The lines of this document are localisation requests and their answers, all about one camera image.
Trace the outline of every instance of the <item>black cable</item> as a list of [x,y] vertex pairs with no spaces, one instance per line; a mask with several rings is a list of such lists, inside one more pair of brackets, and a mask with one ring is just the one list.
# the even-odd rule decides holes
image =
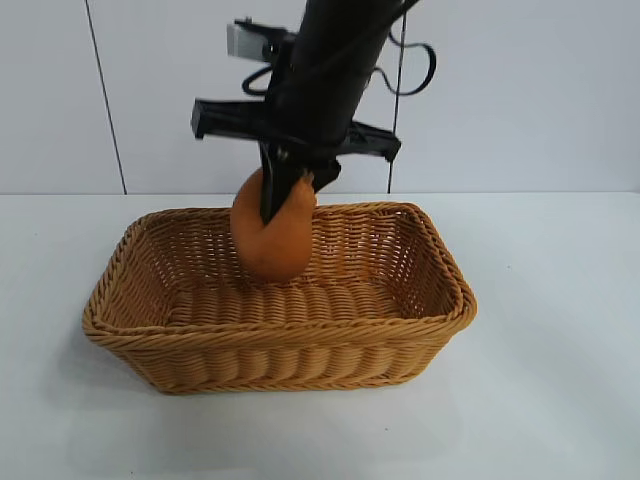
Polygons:
[[[295,78],[293,80],[289,80],[288,82],[283,82],[283,83],[281,83],[279,85],[271,87],[270,89],[268,89],[269,93],[270,94],[274,94],[274,93],[277,93],[277,92],[280,92],[280,91],[283,91],[283,90],[289,90],[289,89],[300,87],[301,85],[311,81],[317,75],[322,75],[322,74],[326,73],[327,71],[331,70],[340,61],[346,59],[347,56],[353,50],[355,50],[361,43],[366,42],[370,38],[372,38],[375,35],[377,35],[380,30],[384,30],[384,29],[387,29],[387,28],[391,27],[391,25],[393,25],[396,20],[398,20],[403,15],[406,15],[406,13],[411,8],[413,8],[419,1],[420,0],[405,0],[387,18],[385,18],[384,20],[381,20],[380,22],[374,24],[372,27],[369,27],[369,29],[366,30],[362,35],[360,35],[359,37],[357,37],[356,39],[351,41],[351,43],[349,43],[342,50],[339,50],[338,52],[334,53],[331,57],[329,57],[323,63],[311,68],[310,70],[307,70],[305,73],[303,73],[302,75],[300,75],[299,77],[297,77],[297,78]],[[395,38],[393,36],[391,36],[391,38],[393,39],[392,41],[397,42],[397,40],[395,40]],[[429,47],[428,45],[426,47],[427,47],[427,53],[429,53],[429,58],[430,59],[435,58],[435,52],[433,51],[433,49],[431,49],[431,47]],[[435,73],[435,68],[432,69],[431,68],[431,64],[433,63],[433,65],[435,67],[435,62],[432,62],[430,60],[429,63],[430,63],[430,65],[429,65],[430,70],[433,70],[433,73],[431,74],[431,77],[433,77],[433,74]],[[256,96],[265,96],[267,94],[267,90],[254,90],[254,89],[252,89],[250,87],[250,84],[253,83],[256,79],[258,79],[261,76],[265,75],[266,73],[270,72],[272,69],[273,69],[272,66],[265,67],[265,68],[263,68],[261,70],[258,70],[255,73],[253,73],[249,77],[247,77],[244,80],[244,82],[242,82],[242,90],[247,95],[250,95],[250,96],[254,96],[254,97],[256,97]],[[380,73],[382,73],[383,77],[385,78],[385,81],[387,82],[387,86],[393,91],[393,88],[390,86],[391,84],[388,81],[388,78],[386,78],[386,74],[381,70],[378,70],[378,71],[380,71]],[[422,90],[424,90],[424,88],[429,84],[430,81],[431,81],[431,78],[428,79],[426,84],[422,87]]]
[[333,54],[331,57],[329,57],[323,63],[321,63],[320,65],[317,65],[317,66],[315,66],[315,67],[313,67],[313,68],[311,68],[309,70],[307,70],[302,75],[300,75],[299,77],[297,77],[297,78],[295,78],[293,80],[289,80],[288,82],[283,82],[283,83],[281,83],[279,85],[276,85],[276,86],[272,87],[269,90],[269,93],[276,93],[276,92],[280,92],[282,90],[288,90],[288,89],[292,89],[292,88],[297,88],[300,85],[303,85],[303,84],[309,82],[310,80],[312,80],[317,75],[322,75],[322,74],[326,73],[327,71],[331,70],[333,67],[335,67],[337,64],[339,64],[339,62],[341,62],[342,60],[345,60],[349,56],[349,54],[351,54],[351,52],[353,50],[358,48],[358,46],[361,43],[370,40],[372,37],[375,37],[378,34],[378,32],[380,32],[380,30],[386,30],[391,25],[393,25],[396,20],[398,20],[405,13],[407,13],[419,1],[420,0],[405,0],[388,17],[386,17],[384,20],[381,20],[381,21],[375,23],[373,26],[369,27],[369,29],[366,30],[362,35],[360,35],[359,37],[357,37],[356,39],[351,41],[351,43],[349,43],[346,47],[344,47],[342,50],[340,50],[340,51],[336,52],[335,54]]
[[242,91],[251,97],[264,97],[267,94],[267,89],[256,90],[254,88],[251,88],[251,84],[272,70],[273,70],[273,65],[267,65],[266,67],[261,68],[257,72],[249,75],[242,82]]
[[[407,38],[407,14],[405,13],[402,16],[402,30],[400,33],[401,37],[400,37],[400,57],[398,58],[398,87],[396,88],[396,92],[394,93],[395,95],[395,103],[394,103],[394,108],[393,108],[393,134],[395,135],[397,130],[398,130],[398,116],[400,113],[400,94],[398,93],[398,91],[400,90],[400,86],[402,84],[402,67],[404,65],[404,44],[405,44],[405,39]],[[389,31],[389,36],[391,38],[393,38],[393,40],[395,40],[395,38],[393,37],[392,34],[392,30]],[[387,87],[389,87],[389,90],[392,90],[387,81]],[[389,178],[387,180],[387,194],[391,193],[391,183],[393,181],[393,164],[394,161],[390,161],[389,162]]]
[[409,90],[408,92],[400,92],[400,91],[398,91],[398,88],[393,88],[393,86],[391,85],[391,82],[389,81],[389,77],[387,76],[387,74],[386,74],[386,72],[384,70],[382,70],[380,67],[376,67],[373,70],[375,72],[380,73],[380,75],[382,75],[384,83],[387,84],[387,88],[394,95],[397,95],[397,96],[400,96],[400,97],[409,97],[411,95],[416,95],[416,94],[422,92],[431,83],[431,80],[433,80],[433,76],[436,73],[437,57],[436,57],[435,50],[433,48],[431,48],[431,46],[426,44],[426,43],[403,43],[401,41],[398,41],[393,36],[393,33],[391,33],[391,32],[389,32],[389,39],[391,40],[391,42],[394,45],[400,47],[403,50],[407,49],[407,48],[423,48],[427,52],[427,56],[429,57],[429,68],[427,69],[427,74],[425,75],[424,80],[422,81],[422,83],[420,85],[418,85],[413,90]]

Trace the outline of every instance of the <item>woven basket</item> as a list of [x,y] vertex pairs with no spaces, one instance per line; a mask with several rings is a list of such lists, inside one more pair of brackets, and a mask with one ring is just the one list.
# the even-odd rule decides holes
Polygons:
[[311,263],[288,284],[246,274],[229,213],[139,219],[84,311],[88,338],[162,392],[402,383],[475,316],[471,290],[414,205],[318,207]]

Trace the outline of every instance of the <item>white table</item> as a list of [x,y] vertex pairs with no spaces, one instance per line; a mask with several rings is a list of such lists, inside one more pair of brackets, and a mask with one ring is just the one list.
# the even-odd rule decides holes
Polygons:
[[329,196],[428,212],[480,313],[414,381],[163,396],[85,340],[125,227],[221,196],[0,197],[2,478],[637,480],[640,195]]

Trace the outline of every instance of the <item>orange object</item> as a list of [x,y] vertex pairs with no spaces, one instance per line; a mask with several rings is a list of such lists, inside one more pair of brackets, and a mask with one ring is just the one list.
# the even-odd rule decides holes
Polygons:
[[268,282],[286,282],[307,267],[316,206],[312,181],[310,175],[301,178],[267,225],[260,216],[262,169],[238,192],[231,209],[231,235],[240,263],[252,275]]

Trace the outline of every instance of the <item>black robotic arm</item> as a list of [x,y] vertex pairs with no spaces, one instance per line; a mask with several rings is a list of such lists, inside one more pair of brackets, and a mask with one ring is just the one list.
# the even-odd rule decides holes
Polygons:
[[[297,34],[251,20],[229,25],[229,54],[267,64],[242,84],[245,93],[264,99],[196,99],[191,125],[198,139],[218,135],[259,143],[265,223],[306,172],[314,174],[315,191],[334,181],[339,155],[395,159],[396,136],[355,122],[353,115],[392,23],[418,1],[307,0]],[[253,89],[253,81],[268,73],[268,88]]]

